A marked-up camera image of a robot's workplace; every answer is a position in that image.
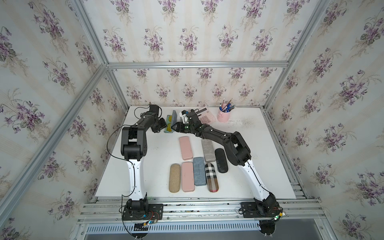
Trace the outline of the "grey case yellow lining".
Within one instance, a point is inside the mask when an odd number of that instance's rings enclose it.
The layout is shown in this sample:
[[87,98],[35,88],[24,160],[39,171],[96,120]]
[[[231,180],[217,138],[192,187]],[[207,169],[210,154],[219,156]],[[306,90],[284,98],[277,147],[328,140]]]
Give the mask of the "grey case yellow lining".
[[167,115],[166,117],[166,128],[164,129],[164,132],[167,134],[171,134],[174,132],[172,129],[172,126],[178,121],[178,114],[175,110],[172,110],[172,113],[170,115]]

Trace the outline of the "grey glasses case red glasses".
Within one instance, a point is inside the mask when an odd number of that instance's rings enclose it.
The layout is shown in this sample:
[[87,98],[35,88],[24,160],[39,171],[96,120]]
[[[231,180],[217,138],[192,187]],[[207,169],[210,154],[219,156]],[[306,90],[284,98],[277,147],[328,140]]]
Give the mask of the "grey glasses case red glasses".
[[211,163],[216,161],[215,149],[211,140],[202,139],[202,148],[205,162]]

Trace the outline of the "pink case white glasses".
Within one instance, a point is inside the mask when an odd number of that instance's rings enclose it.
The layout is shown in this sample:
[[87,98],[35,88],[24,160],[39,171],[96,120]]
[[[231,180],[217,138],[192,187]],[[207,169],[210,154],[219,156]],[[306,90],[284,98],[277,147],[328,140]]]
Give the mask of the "pink case white glasses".
[[194,155],[193,155],[193,150],[192,150],[190,138],[189,137],[180,137],[179,138],[179,144],[180,144],[182,159],[184,161],[192,160]]

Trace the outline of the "black tan glasses case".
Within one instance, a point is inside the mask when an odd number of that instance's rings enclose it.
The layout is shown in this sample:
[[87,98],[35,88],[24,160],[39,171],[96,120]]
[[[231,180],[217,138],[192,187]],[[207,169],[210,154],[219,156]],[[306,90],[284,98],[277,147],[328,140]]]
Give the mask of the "black tan glasses case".
[[224,149],[216,149],[215,157],[219,173],[227,173],[229,170],[227,157]]

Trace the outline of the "plaid glasses case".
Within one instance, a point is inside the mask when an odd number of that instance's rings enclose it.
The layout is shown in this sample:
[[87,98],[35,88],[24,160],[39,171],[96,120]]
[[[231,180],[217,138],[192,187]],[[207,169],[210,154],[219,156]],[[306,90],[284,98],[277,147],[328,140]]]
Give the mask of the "plaid glasses case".
[[211,193],[218,192],[219,191],[219,184],[218,184],[218,179],[217,179],[216,170],[215,170],[214,165],[211,163],[206,163],[205,164],[205,173],[206,173],[208,190]]

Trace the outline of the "teal glasses case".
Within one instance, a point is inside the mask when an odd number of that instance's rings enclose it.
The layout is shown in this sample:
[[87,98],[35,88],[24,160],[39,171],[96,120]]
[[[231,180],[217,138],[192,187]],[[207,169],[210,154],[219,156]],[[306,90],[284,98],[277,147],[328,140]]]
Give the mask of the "teal glasses case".
[[205,172],[205,160],[203,157],[193,158],[194,184],[195,186],[205,186],[207,184]]

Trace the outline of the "beige glasses case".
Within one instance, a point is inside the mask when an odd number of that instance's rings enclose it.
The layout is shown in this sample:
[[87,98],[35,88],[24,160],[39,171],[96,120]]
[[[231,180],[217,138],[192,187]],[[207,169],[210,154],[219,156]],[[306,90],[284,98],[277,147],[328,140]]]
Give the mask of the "beige glasses case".
[[179,164],[172,164],[170,167],[169,191],[171,193],[179,192],[180,185],[181,185],[181,166]]

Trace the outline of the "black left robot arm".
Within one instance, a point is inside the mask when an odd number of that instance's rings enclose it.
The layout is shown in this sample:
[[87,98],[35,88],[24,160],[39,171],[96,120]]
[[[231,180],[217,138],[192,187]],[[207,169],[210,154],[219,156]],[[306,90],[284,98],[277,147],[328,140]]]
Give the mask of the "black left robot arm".
[[144,190],[143,159],[148,152],[147,131],[159,133],[166,127],[166,122],[158,113],[145,112],[133,125],[125,125],[121,131],[121,155],[129,165],[130,199],[126,208],[130,214],[147,215],[149,203]]

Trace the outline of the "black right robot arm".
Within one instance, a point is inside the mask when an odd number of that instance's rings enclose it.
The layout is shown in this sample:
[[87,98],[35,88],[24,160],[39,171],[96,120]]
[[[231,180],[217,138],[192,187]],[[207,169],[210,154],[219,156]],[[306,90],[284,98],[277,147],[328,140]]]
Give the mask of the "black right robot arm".
[[273,221],[279,220],[283,215],[275,195],[264,185],[252,162],[251,149],[239,132],[223,132],[214,127],[203,124],[194,110],[182,111],[185,115],[182,121],[176,122],[171,129],[183,134],[193,134],[201,139],[211,140],[222,145],[229,162],[240,167],[246,176],[254,197],[254,207],[249,213]]

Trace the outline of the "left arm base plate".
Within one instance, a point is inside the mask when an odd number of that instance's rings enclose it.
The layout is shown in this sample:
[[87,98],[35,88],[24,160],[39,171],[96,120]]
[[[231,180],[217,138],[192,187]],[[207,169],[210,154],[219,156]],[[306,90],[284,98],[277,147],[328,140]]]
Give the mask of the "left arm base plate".
[[141,220],[161,220],[163,218],[163,204],[149,204],[148,206],[138,207],[126,204],[122,213],[123,221],[141,221]]

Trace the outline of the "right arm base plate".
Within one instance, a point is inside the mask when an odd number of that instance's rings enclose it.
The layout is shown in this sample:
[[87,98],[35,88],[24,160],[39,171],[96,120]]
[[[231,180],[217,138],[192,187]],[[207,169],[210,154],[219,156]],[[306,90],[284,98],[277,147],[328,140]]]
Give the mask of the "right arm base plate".
[[242,202],[238,213],[244,218],[267,218],[273,221],[283,217],[284,211],[279,203],[263,204],[256,202]]

